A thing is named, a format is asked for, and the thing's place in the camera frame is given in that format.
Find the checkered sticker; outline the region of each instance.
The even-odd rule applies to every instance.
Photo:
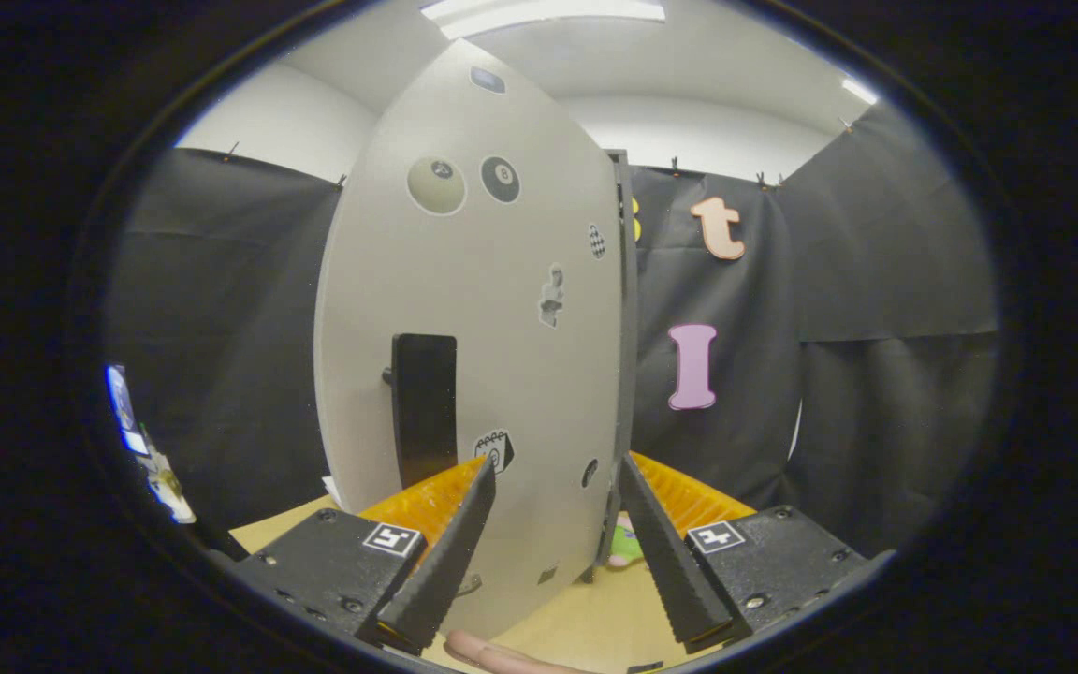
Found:
[[[692,536],[694,545],[697,546],[697,550],[702,551],[702,554],[713,554],[718,550],[733,548],[740,542],[747,541],[742,534],[735,532],[730,522],[715,522],[697,528],[690,528],[689,535]]]
[[[593,252],[593,259],[596,260],[600,260],[607,255],[607,239],[602,236],[598,225],[592,222],[590,222],[590,252]]]
[[[364,546],[384,551],[397,556],[405,556],[415,547],[419,533],[405,526],[393,524],[377,524],[377,527],[364,539]]]

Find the white wall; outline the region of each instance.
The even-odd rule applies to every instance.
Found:
[[[179,148],[226,152],[337,181],[376,115],[292,66],[274,64],[236,86],[185,132]]]
[[[632,165],[669,167],[775,183],[833,137],[782,119],[709,102],[648,96],[562,99],[598,146],[626,150]]]
[[[565,98],[561,104],[603,148],[637,166],[671,166],[768,182],[797,170],[825,133],[751,110],[648,96]],[[338,180],[354,165],[377,115],[337,88],[287,65],[255,73],[206,111],[179,148],[235,153]]]

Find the human hand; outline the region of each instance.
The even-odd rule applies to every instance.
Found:
[[[493,674],[593,674],[591,671],[573,670],[571,666],[523,656],[516,649],[490,644],[464,630],[450,632],[443,649],[458,661],[490,671]]]

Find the green toy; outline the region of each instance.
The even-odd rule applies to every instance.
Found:
[[[610,559],[606,563],[612,567],[621,568],[641,559],[642,550],[638,547],[638,538],[635,537],[634,526],[630,524],[630,517],[626,513],[618,514],[614,537],[610,545]]]

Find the finger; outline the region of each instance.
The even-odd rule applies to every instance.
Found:
[[[493,674],[592,674],[590,671],[573,670],[571,666],[540,662],[531,658],[522,660],[497,649],[483,649],[479,660]]]
[[[446,641],[452,648],[455,649],[460,656],[470,658],[474,662],[480,661],[480,652],[484,649],[495,649],[498,652],[505,652],[509,656],[521,658],[522,660],[531,660],[533,657],[525,656],[525,654],[516,651],[516,649],[509,649],[501,647],[497,644],[490,644],[485,639],[480,638],[480,636],[470,635],[470,633],[464,630],[453,630],[448,633],[448,641]]]

